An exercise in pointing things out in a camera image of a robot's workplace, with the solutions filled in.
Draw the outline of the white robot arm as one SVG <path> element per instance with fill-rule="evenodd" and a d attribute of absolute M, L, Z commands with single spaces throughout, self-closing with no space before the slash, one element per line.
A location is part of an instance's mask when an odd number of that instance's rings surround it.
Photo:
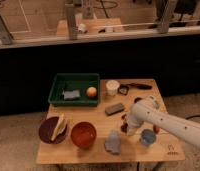
<path fill-rule="evenodd" d="M 144 122 L 151 123 L 200 148 L 200 123 L 161 112 L 157 99 L 150 95 L 134 103 L 126 116 L 128 135 L 134 135 Z"/>

